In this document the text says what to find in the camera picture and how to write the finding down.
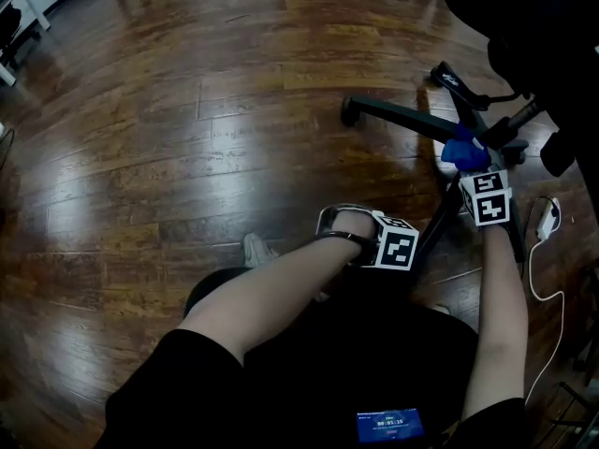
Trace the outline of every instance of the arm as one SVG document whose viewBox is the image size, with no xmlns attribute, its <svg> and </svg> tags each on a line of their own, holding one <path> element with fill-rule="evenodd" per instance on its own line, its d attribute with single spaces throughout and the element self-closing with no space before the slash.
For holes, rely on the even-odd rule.
<svg viewBox="0 0 599 449">
<path fill-rule="evenodd" d="M 506 231 L 483 230 L 480 330 L 462 420 L 510 398 L 524 396 L 528 311 Z"/>
<path fill-rule="evenodd" d="M 342 211 L 334 230 L 369 238 L 373 220 Z M 258 344 L 285 329 L 360 247 L 347 239 L 315 241 L 226 282 L 198 302 L 179 328 L 219 343 L 241 363 Z"/>
</svg>

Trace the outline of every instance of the caster wheel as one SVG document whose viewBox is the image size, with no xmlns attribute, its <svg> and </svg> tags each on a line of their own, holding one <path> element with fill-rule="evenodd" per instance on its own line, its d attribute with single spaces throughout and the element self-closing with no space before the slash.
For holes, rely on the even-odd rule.
<svg viewBox="0 0 599 449">
<path fill-rule="evenodd" d="M 352 100 L 346 97 L 341 106 L 341 122 L 345 126 L 354 126 L 359 120 L 359 111 L 353 108 Z"/>
<path fill-rule="evenodd" d="M 522 165 L 526 161 L 526 153 L 522 151 L 503 152 L 504 160 L 507 165 Z"/>
</svg>

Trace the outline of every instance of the white cable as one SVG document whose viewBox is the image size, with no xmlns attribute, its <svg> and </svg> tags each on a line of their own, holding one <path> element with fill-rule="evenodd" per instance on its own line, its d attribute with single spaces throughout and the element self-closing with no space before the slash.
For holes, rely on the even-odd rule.
<svg viewBox="0 0 599 449">
<path fill-rule="evenodd" d="M 560 227 L 561 224 L 562 224 L 562 213 L 559 212 L 558 225 L 551 230 L 551 233 L 555 233 L 558 230 L 558 228 Z M 533 296 L 536 297 L 541 302 L 549 301 L 550 299 L 553 299 L 556 296 L 562 296 L 562 324 L 561 324 L 561 327 L 560 327 L 560 337 L 558 338 L 558 343 L 555 345 L 555 349 L 553 350 L 553 354 L 549 358 L 549 361 L 547 362 L 547 364 L 541 369 L 541 372 L 539 372 L 539 375 L 536 376 L 536 379 L 534 380 L 534 383 L 531 386 L 530 391 L 528 392 L 528 396 L 526 397 L 526 401 L 524 402 L 524 404 L 528 404 L 528 399 L 531 398 L 531 394 L 533 393 L 534 387 L 538 383 L 539 379 L 541 379 L 541 376 L 545 372 L 545 369 L 547 369 L 548 366 L 549 366 L 549 364 L 551 364 L 551 361 L 553 360 L 553 357 L 558 352 L 558 348 L 560 347 L 560 342 L 562 342 L 562 335 L 563 335 L 563 317 L 565 315 L 565 294 L 563 293 L 563 291 L 558 291 L 557 293 L 553 293 L 551 296 L 540 297 L 534 291 L 534 286 L 533 286 L 533 272 L 531 271 L 532 265 L 533 265 L 533 253 L 534 253 L 534 250 L 538 246 L 540 246 L 543 242 L 545 242 L 545 241 L 547 241 L 547 240 L 546 239 L 541 239 L 539 242 L 537 242 L 531 248 L 531 252 L 528 255 L 528 284 L 529 284 L 529 287 L 531 288 L 531 293 L 533 293 Z"/>
</svg>

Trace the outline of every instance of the smartphone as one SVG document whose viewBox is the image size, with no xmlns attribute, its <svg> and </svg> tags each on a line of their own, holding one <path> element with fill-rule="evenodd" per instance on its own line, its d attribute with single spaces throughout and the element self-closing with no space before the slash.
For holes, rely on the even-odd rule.
<svg viewBox="0 0 599 449">
<path fill-rule="evenodd" d="M 358 413 L 356 420 L 360 443 L 405 441 L 424 436 L 417 409 Z"/>
</svg>

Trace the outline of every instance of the shoe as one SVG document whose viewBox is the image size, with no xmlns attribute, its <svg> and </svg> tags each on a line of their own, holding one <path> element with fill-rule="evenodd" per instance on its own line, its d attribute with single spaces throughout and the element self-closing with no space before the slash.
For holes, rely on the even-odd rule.
<svg viewBox="0 0 599 449">
<path fill-rule="evenodd" d="M 443 306 L 441 304 L 435 304 L 434 306 L 429 306 L 428 308 L 430 310 L 442 312 L 443 314 L 447 314 L 448 316 L 451 316 L 451 311 L 449 310 L 449 308 L 447 306 Z"/>
<path fill-rule="evenodd" d="M 243 250 L 246 268 L 256 268 L 279 257 L 279 254 L 269 248 L 269 245 L 255 233 L 243 237 Z"/>
</svg>

